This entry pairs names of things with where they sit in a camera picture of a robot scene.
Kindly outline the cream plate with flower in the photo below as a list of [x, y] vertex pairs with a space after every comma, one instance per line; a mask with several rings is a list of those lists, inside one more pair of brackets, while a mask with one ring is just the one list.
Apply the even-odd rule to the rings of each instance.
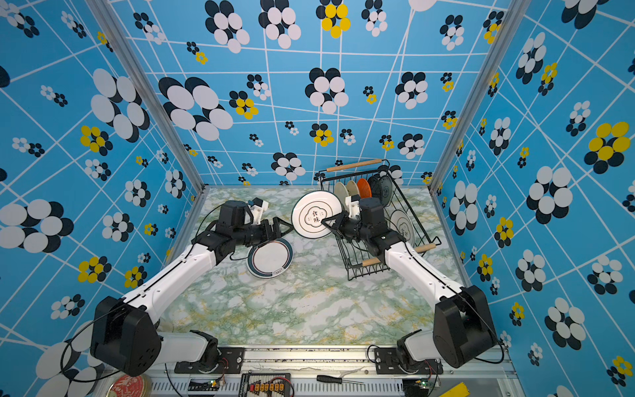
[[340, 200], [340, 202], [343, 205], [346, 204], [346, 198], [348, 197], [348, 190], [347, 190], [347, 187], [344, 185], [344, 183], [342, 182], [335, 183], [334, 195], [337, 196], [337, 198]]

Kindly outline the white plate with emblem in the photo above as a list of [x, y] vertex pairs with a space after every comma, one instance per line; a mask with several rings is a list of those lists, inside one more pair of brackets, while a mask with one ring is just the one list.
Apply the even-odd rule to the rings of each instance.
[[307, 193], [294, 205], [291, 215], [294, 231], [302, 238], [324, 238], [330, 231], [322, 224], [322, 220], [341, 211], [340, 200], [331, 192], [317, 190]]

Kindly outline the black wire dish rack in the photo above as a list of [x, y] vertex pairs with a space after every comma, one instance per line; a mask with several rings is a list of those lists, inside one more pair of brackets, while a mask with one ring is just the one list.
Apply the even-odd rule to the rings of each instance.
[[350, 281], [388, 271], [382, 259], [390, 243], [407, 242], [420, 255], [442, 244], [418, 219], [401, 189], [401, 176], [398, 165], [380, 159], [337, 164], [314, 175], [349, 217], [333, 215], [327, 228], [335, 235]]

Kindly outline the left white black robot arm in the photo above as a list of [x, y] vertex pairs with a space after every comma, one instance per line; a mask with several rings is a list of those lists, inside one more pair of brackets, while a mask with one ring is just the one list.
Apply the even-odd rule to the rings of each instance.
[[264, 246], [293, 229], [275, 217], [262, 217], [267, 205], [236, 200], [219, 205], [218, 218], [159, 273], [121, 298], [107, 297], [95, 309], [89, 346], [92, 357], [130, 376], [154, 365], [188, 362], [208, 369], [220, 362], [218, 339], [202, 331], [159, 332], [168, 307], [200, 276], [230, 257], [238, 246]]

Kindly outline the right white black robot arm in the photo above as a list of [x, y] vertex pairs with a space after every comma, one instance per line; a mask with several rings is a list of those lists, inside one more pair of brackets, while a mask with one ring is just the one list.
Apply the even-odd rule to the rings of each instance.
[[398, 340], [403, 367], [439, 358], [459, 368], [499, 344], [485, 293], [451, 280], [417, 253], [388, 224], [377, 198], [362, 199], [357, 218], [343, 210], [321, 223], [341, 238], [364, 243], [373, 257], [408, 281], [434, 309], [430, 333], [412, 332]]

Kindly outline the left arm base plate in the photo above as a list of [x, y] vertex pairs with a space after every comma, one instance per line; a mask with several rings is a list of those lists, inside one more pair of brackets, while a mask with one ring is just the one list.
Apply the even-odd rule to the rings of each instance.
[[213, 365], [203, 362], [177, 362], [174, 372], [188, 375], [237, 375], [241, 373], [245, 353], [244, 347], [219, 347]]

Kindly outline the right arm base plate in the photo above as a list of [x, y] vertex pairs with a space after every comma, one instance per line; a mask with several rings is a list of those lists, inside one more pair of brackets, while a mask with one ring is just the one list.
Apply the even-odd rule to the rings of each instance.
[[401, 363], [395, 347], [372, 347], [370, 360], [375, 364], [378, 375], [423, 375], [434, 377], [444, 373], [443, 364], [439, 360], [428, 359], [413, 365]]

